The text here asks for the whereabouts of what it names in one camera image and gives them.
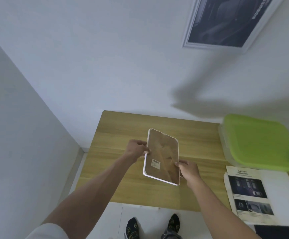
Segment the forearm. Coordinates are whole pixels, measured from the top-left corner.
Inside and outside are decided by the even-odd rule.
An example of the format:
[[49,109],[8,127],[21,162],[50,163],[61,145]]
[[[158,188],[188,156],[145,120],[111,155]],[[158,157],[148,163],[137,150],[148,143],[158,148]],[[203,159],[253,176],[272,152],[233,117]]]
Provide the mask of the forearm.
[[132,162],[123,155],[71,193],[43,222],[59,225],[70,239],[85,239],[101,217]]
[[217,198],[202,179],[192,186],[204,221],[213,239],[260,239],[260,237]]

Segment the safety manual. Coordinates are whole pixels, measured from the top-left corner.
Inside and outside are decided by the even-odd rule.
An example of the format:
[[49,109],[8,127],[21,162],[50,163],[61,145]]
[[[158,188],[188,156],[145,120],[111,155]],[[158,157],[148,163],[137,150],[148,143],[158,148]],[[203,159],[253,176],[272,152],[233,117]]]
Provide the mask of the safety manual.
[[248,224],[279,225],[257,169],[226,166],[224,184],[233,213]]

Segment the hand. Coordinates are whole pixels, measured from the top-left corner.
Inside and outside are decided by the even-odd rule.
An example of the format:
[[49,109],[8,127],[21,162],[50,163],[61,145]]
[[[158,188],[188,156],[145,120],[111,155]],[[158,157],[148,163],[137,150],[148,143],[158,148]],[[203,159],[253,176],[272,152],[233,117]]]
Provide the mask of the hand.
[[180,162],[175,162],[175,165],[180,168],[190,189],[192,189],[196,182],[201,180],[198,165],[196,163],[180,159]]
[[132,139],[128,142],[123,155],[130,158],[132,163],[135,163],[143,153],[149,153],[149,148],[146,144],[146,141]]

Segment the foot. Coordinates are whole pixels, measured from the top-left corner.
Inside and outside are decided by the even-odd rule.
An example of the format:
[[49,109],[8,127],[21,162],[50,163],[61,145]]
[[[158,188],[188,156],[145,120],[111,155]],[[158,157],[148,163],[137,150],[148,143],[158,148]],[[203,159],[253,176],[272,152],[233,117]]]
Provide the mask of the foot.
[[180,220],[179,220],[179,217],[177,216],[177,214],[173,214],[173,216],[171,216],[171,219],[170,219],[169,224],[168,224],[168,228],[170,230],[175,231],[176,233],[179,232]]
[[127,239],[139,239],[139,226],[136,218],[131,218],[126,227]]

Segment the brown cardboard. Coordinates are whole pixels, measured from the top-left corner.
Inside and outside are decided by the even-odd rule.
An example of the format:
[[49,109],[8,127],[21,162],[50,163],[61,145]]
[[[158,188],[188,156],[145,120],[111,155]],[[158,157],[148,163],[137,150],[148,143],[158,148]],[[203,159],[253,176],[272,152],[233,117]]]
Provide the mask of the brown cardboard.
[[[150,148],[150,153],[147,154],[145,165],[147,175],[179,185],[179,168],[174,165],[176,161],[179,161],[178,141],[171,136],[150,128],[148,147]],[[159,169],[151,165],[153,159],[160,162]]]

